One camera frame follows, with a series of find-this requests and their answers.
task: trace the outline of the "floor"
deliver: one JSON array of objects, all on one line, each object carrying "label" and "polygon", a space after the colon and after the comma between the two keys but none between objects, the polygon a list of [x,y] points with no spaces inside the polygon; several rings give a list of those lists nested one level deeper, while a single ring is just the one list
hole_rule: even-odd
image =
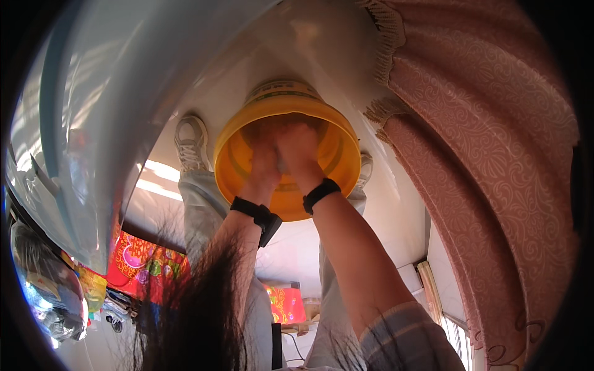
[{"label": "floor", "polygon": [[[196,78],[174,111],[140,176],[126,220],[149,232],[168,221],[177,228],[173,239],[181,242],[183,204],[173,145],[179,119],[190,111],[203,119],[212,162],[214,140],[248,90],[266,78],[290,75],[308,81],[345,115],[362,150],[373,156],[364,218],[396,266],[420,260],[428,242],[424,204],[391,149],[376,139],[376,128],[362,114],[372,99],[390,94],[372,79],[376,39],[367,12],[338,0],[286,0],[254,21]],[[268,246],[259,250],[257,275],[299,281],[303,297],[319,297],[318,243],[311,220],[283,223]]]}]

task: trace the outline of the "sleeve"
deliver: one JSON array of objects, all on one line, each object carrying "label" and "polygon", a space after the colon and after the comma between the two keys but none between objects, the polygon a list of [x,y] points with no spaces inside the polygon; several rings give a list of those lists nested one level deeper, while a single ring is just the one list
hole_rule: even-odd
[{"label": "sleeve", "polygon": [[359,341],[374,370],[464,370],[443,329],[417,302],[383,313]]}]

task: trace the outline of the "wrist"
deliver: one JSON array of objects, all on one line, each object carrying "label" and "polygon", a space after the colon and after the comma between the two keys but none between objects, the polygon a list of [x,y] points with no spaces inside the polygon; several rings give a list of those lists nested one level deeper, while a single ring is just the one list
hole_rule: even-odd
[{"label": "wrist", "polygon": [[275,186],[262,182],[260,179],[253,179],[249,177],[245,182],[244,187],[239,192],[238,196],[253,202],[256,205],[264,205],[270,208],[270,201],[272,193],[274,193]]},{"label": "wrist", "polygon": [[307,161],[291,168],[291,175],[299,186],[299,190],[307,196],[326,177],[317,161]]}]

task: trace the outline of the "window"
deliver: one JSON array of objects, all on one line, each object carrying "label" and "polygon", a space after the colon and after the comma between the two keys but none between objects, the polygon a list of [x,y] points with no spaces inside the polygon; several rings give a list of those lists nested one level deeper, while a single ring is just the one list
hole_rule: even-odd
[{"label": "window", "polygon": [[450,316],[444,313],[444,330],[447,339],[451,346],[454,347],[456,353],[458,353],[466,371],[472,371],[472,348],[470,347],[468,331],[458,326],[455,320],[452,321],[450,318]]}]

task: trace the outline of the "hand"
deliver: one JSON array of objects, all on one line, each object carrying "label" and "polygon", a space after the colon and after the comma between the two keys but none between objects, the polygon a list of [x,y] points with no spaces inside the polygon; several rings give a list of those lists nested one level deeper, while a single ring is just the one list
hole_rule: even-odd
[{"label": "hand", "polygon": [[318,162],[318,134],[305,123],[281,127],[276,145],[291,173]]},{"label": "hand", "polygon": [[276,145],[303,195],[321,184],[325,174],[318,164],[318,134],[304,123],[280,128]]},{"label": "hand", "polygon": [[252,171],[239,197],[269,207],[272,193],[279,185],[281,177],[273,137],[270,134],[260,135],[252,147]]}]

